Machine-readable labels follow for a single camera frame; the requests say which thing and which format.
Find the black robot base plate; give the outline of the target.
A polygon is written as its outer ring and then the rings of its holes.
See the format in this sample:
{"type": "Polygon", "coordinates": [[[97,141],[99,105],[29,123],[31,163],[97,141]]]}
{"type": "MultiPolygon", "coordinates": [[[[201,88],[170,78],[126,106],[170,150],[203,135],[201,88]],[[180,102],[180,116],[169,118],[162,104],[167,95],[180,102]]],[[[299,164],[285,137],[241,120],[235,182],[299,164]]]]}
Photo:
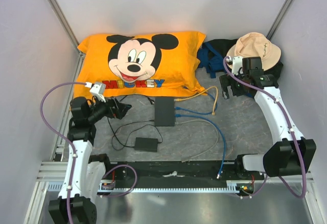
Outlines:
{"type": "Polygon", "coordinates": [[[234,161],[138,161],[106,162],[108,172],[117,165],[113,179],[117,188],[213,188],[226,186],[227,181],[260,181],[264,176],[256,171],[244,171],[234,161]]]}

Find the black network switch box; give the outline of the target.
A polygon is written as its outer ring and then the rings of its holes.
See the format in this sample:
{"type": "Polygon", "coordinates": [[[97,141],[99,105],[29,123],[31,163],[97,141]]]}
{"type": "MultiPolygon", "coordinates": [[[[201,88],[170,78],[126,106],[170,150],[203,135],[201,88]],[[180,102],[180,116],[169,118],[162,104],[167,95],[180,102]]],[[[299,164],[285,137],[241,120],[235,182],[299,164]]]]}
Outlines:
{"type": "Polygon", "coordinates": [[[154,125],[156,127],[173,127],[175,125],[175,103],[173,97],[156,97],[154,109],[154,125]]]}

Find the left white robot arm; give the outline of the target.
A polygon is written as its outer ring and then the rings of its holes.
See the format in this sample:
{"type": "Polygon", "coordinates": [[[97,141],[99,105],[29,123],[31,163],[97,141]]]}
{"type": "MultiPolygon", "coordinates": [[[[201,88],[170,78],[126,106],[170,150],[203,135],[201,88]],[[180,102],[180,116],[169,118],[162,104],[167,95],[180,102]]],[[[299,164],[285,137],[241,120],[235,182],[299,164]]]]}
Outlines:
{"type": "Polygon", "coordinates": [[[96,223],[100,181],[111,176],[112,166],[107,154],[91,155],[95,124],[104,117],[122,119],[132,106],[117,99],[89,102],[85,97],[74,98],[70,106],[67,170],[58,198],[49,203],[49,213],[54,223],[96,223]]]}

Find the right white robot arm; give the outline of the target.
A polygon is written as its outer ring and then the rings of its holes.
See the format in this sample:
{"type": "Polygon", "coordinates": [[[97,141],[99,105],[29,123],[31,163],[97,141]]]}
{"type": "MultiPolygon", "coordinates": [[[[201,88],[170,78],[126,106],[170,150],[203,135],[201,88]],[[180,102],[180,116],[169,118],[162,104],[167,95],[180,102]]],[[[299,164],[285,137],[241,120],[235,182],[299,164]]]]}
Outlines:
{"type": "Polygon", "coordinates": [[[225,99],[249,95],[264,114],[272,135],[272,146],[265,154],[244,154],[234,166],[234,174],[245,180],[253,171],[270,177],[305,176],[316,151],[316,144],[296,127],[281,97],[277,78],[265,74],[260,57],[226,56],[226,74],[219,78],[225,99]]]}

